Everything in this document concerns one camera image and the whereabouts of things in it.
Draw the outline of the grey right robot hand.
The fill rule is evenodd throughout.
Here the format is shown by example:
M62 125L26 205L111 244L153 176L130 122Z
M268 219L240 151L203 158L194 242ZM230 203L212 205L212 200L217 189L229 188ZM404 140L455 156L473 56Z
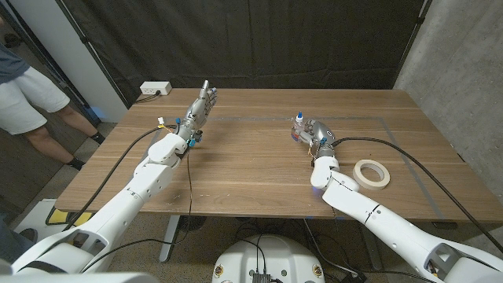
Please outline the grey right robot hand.
M308 144L309 153L315 159L323 156L335 156L332 145L336 140L335 135L320 121L308 119L304 122L294 122L292 138L296 142Z

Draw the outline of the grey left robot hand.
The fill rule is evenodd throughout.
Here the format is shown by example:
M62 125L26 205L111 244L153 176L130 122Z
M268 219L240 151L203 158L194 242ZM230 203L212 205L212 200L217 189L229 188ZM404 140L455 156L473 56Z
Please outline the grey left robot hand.
M217 89L210 88L204 81L199 97L188 107L185 117L180 122L176 134L185 140L192 137L205 123L217 101Z

